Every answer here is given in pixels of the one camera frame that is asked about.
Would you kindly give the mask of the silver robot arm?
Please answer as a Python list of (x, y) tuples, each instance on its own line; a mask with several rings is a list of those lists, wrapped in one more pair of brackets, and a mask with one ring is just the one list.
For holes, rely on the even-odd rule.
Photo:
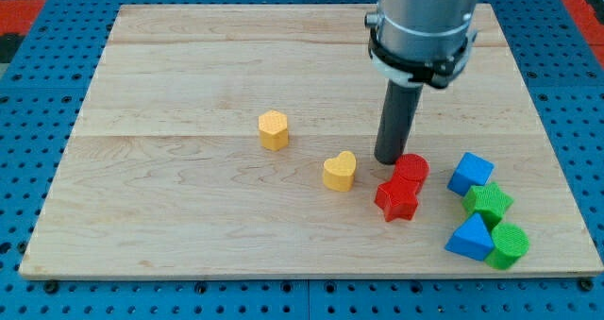
[(400, 87), (444, 89), (464, 70), (478, 0), (377, 0), (364, 18), (376, 69)]

